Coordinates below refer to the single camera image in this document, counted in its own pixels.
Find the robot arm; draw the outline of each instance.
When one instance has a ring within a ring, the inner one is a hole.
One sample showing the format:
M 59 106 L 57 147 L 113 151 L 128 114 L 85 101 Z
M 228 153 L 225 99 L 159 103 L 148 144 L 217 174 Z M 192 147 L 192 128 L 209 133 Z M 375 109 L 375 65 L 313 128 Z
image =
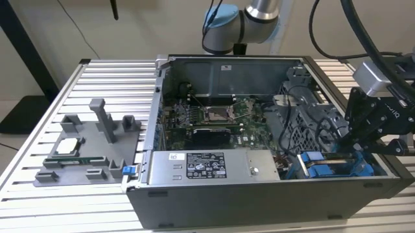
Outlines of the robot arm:
M 277 32 L 276 0 L 252 0 L 245 9 L 219 3 L 207 12 L 203 49 L 211 54 L 228 54 L 235 44 L 261 43 Z

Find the aluminum table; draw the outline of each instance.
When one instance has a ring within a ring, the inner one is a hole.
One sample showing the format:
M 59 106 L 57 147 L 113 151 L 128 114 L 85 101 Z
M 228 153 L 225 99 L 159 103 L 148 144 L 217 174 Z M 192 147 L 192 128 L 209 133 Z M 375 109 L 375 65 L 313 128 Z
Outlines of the aluminum table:
M 348 97 L 353 68 L 335 60 L 316 60 L 340 92 Z M 141 120 L 136 161 L 153 94 L 155 61 L 92 60 L 80 64 L 55 102 L 0 176 L 0 233 L 15 232 L 152 232 L 141 227 L 120 184 L 61 187 L 32 185 L 35 174 L 51 152 L 61 131 L 64 114 L 77 114 L 81 121 L 96 120 L 88 104 L 105 98 L 105 111 L 115 120 L 133 115 Z M 399 158 L 415 175 L 415 157 Z M 260 226 L 189 229 L 185 233 L 308 232 L 392 233 L 415 232 L 415 185 L 393 198 L 376 200 L 348 220 L 287 223 Z

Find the white sticker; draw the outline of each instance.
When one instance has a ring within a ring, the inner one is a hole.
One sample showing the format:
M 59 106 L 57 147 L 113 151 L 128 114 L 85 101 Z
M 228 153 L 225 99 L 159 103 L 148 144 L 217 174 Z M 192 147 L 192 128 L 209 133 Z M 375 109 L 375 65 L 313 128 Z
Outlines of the white sticker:
M 232 70 L 232 66 L 220 66 L 220 70 Z
M 168 160 L 184 160 L 184 153 L 171 153 Z

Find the green circuit board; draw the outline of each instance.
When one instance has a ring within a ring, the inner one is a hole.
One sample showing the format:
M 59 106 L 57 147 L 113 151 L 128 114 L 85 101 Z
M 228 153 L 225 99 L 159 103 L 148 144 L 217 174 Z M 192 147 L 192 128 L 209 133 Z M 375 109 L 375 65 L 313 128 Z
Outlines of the green circuit board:
M 216 149 L 249 148 L 276 152 L 267 119 L 253 99 L 236 98 L 235 104 L 229 106 L 200 107 L 183 102 L 176 106 L 168 108 L 169 113 L 164 110 L 167 150 L 193 150 L 188 147 L 192 132 L 204 128 L 231 131 L 229 143 Z

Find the white wall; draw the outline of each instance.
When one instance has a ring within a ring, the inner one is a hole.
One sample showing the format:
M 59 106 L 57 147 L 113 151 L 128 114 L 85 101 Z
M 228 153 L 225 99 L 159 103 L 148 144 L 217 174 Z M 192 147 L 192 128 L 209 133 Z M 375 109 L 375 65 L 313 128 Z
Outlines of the white wall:
M 225 0 L 243 8 L 251 0 Z M 65 82 L 81 58 L 95 58 L 56 0 L 12 0 L 16 14 L 47 67 Z M 208 0 L 61 0 L 101 59 L 155 59 L 157 54 L 203 53 L 201 24 Z M 268 54 L 269 44 L 248 54 Z
M 249 1 L 225 0 L 224 3 L 243 8 Z M 293 1 L 293 6 L 279 54 L 321 58 L 311 45 L 307 29 L 313 0 L 284 1 Z M 113 20 L 108 0 L 61 2 L 103 59 L 153 59 L 157 54 L 203 53 L 200 30 L 208 0 L 117 0 L 119 21 Z M 409 51 L 415 44 L 415 0 L 353 2 L 377 47 L 381 50 Z M 63 85 L 79 60 L 95 58 L 95 54 L 56 0 L 11 0 L 11 3 L 49 72 Z M 363 52 L 337 0 L 321 0 L 315 17 L 315 34 L 328 53 L 347 55 Z M 269 46 L 249 45 L 248 54 L 268 54 Z M 1 33 L 0 49 L 0 100 L 40 94 Z
M 41 90 L 0 28 L 0 101 L 25 95 L 41 95 Z
M 313 49 L 308 36 L 312 3 L 313 0 L 293 2 L 279 54 L 323 58 Z M 415 46 L 415 0 L 355 0 L 353 4 L 377 48 L 383 51 L 411 52 Z M 313 32 L 317 44 L 328 54 L 349 55 L 364 52 L 339 0 L 321 0 L 315 14 Z

